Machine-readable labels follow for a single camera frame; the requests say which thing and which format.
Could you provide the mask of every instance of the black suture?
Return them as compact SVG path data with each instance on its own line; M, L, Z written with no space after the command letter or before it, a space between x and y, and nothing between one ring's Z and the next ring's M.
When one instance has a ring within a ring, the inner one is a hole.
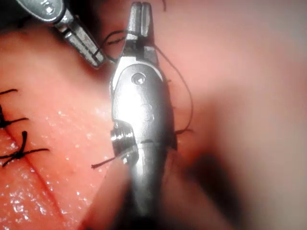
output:
M98 164L92 164L91 168L92 168L92 169L96 169L96 168L98 168L98 167L100 167L100 166L102 166L102 165L104 165L104 164L106 164L106 163L108 163L108 162L110 162L110 161L112 161L112 160L114 160L114 159L115 159L115 157L110 158L110 159L108 159L108 160L106 160L106 161L103 161L103 162L101 162L101 163L98 163Z
M0 92L0 95L6 94L6 93L9 93L9 92L18 92L18 90L17 89L10 89L10 90L7 90L7 91Z
M191 132L191 133L194 133L194 130L193 130L193 129L190 129L190 128L187 128L187 129L180 129L180 130L175 131L175 134L176 134L176 135L180 135L180 134L183 134L184 132Z
M116 39L116 40L113 40L113 41L111 41L111 42L107 42L108 39L109 39L111 36L117 35L117 34L121 34L121 33L127 33L127 34L132 34L132 35L140 36L138 33L134 32L134 31L128 31L128 30L115 30L115 31L112 31L111 33L109 33L109 34L105 37L105 39L103 40L103 42L102 42L101 45L100 45L100 48L95 52L94 55L96 55L96 54L99 52L99 50L102 49L102 47L104 46L104 44L112 45L112 44L117 44L117 43L119 43L120 41L124 40L124 39L126 38L126 36L124 36L124 37L122 37L122 38L119 38L119 39ZM189 89L189 87L188 87L188 84L187 84L186 81L184 80L184 78L183 78L182 74L180 73L180 71L175 67L175 65L170 61L170 59L160 50L160 48L157 47L157 45L155 45L155 44L154 44L154 47L155 47L155 49L161 54L161 56L170 64L170 66L177 72L177 74L179 75L180 79L182 80L182 82L183 82L185 88L187 89L188 94L189 94L189 98L190 98L191 112L190 112L190 116L189 116L189 121L188 121L188 123L187 123L187 125L185 126L184 129L180 129L180 130L175 131L175 134L176 134L176 135L180 135L180 134L182 134L182 133L184 133L184 132L186 132L186 131L194 132L192 129L189 129L189 126L190 126L190 124L191 124L191 122L192 122L192 119L193 119L194 103L193 103L192 93L191 93L191 91L190 91L190 89ZM118 61L118 59L113 58L113 57L111 57L111 56L109 56L109 55L107 55L107 54L105 54L105 56L106 56L112 63L114 63L114 64L116 64L117 61ZM100 166L102 166L102 165L104 165L104 164L106 164L106 163L108 163L108 162L110 162L110 161L112 161L112 160L114 160L114 159L115 159L115 157L113 157L113 158L111 158L111 159L108 159L108 160L106 160L106 161L103 161L103 162L101 162L101 163L98 163L98 164L92 164L91 167L92 167L92 169L96 169L96 168L98 168L98 167L100 167Z
M2 165L3 168L4 168L9 162L11 162L12 160L14 160L14 159L21 159L21 158L24 157L26 154L30 154L30 153L32 153L32 152L39 152L39 151L50 151L49 149L34 149L34 150L31 150L31 151L24 152L24 148L25 148L25 144L26 144L27 136L28 136L27 131L23 131L23 132L22 132L22 136L23 136L23 143L21 144L21 147L20 147L19 150L15 151L14 153L9 154L9 155L0 156L0 159L9 158L9 159Z
M128 31L128 30L116 30L116 31L113 31L111 32L105 39L104 41L102 42L102 46L108 41L108 39L113 36L113 35L116 35L116 34L120 34L120 33L128 33L128 34L132 34L132 35L136 35L136 36L139 36L139 34L137 34L136 32L134 31ZM115 44L115 42L119 42L120 39L117 39L115 41L111 41L109 42L110 44ZM160 48L154 44L153 45L154 48L160 53L160 55L169 63L169 65L176 71L176 73L178 74L178 76L180 77L180 79L182 80L186 90L188 91L188 94L189 94L189 99L190 99L190 106L191 106L191 112L190 112L190 116L189 116L189 121L188 123L186 124L185 128L181 129L181 130L178 130L177 132L179 134L182 134L183 132L187 131L189 126L191 125L191 122L192 122L192 119L193 119L193 113L194 113L194 102L193 102L193 98L192 98L192 93L191 93L191 90L189 89L189 86L187 84L187 82L184 80L184 77L182 76L182 74L180 73L180 71L178 70L178 68L170 61L170 59L162 52L162 50L160 50Z
M19 118L19 119L12 120L12 121L6 121L4 119L2 107L0 105L0 128L5 128L6 126L9 126L12 123L15 123L15 122L18 122L18 121L24 121L24 120L29 120L29 118L23 117L23 118Z
M162 0L163 3L163 11L166 12L166 0Z

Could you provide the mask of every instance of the silver metal instrument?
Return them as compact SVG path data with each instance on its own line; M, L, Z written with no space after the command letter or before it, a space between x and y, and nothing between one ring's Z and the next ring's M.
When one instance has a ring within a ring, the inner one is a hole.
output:
M52 23L94 68L105 59L89 32L82 26L63 0L16 0L27 12L44 23Z
M132 195L141 216L157 214L167 148L174 144L168 85L158 67L151 5L132 4L127 37L110 82L111 140L130 167Z

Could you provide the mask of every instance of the stitch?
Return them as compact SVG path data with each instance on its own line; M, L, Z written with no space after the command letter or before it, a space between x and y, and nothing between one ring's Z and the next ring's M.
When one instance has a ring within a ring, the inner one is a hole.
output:
M15 151L12 154L9 155L5 155L5 156L0 156L0 159L5 159L5 158L9 158L3 165L2 167L4 168L9 162L11 162L14 159L21 159L22 157L24 157L26 154L30 154L32 152L39 152L39 151L50 151L49 149L34 149L34 150L30 150L27 152L24 152L24 148L25 148L25 144L27 141L27 136L28 133L27 131L23 131L22 132L22 136L23 136L23 143L20 147L20 149L18 151Z
M0 95L6 94L6 93L10 93L10 92L18 92L17 89L10 89L7 91L3 91L0 92ZM24 121L24 120L29 120L26 117L20 118L20 119L16 119L16 120L12 120L12 121L6 121L3 115L3 111L2 111L2 107L0 105L0 128L5 128L6 126L9 126L12 123L18 122L18 121Z
M19 119L12 120L12 121L6 121L4 119L4 115L3 115L3 112L2 112L2 107L0 105L0 128L5 128L6 126L9 126L12 123L15 123L15 122L18 122L18 121L24 121L24 120L29 120L29 119L26 118L26 117L23 117L23 118L19 118Z

